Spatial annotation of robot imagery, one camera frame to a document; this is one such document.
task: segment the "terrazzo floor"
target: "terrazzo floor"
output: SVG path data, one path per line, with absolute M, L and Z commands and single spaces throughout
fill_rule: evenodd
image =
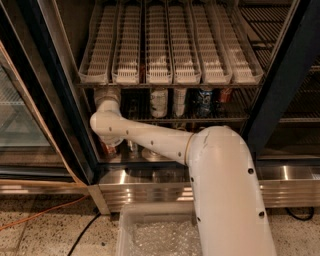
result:
M 0 196 L 0 226 L 79 198 L 78 195 Z M 96 215 L 90 198 L 0 231 L 0 256 L 64 256 Z M 269 209 L 278 256 L 320 255 L 320 209 L 301 222 L 284 209 Z M 115 255 L 118 216 L 101 216 L 86 231 L 73 256 Z

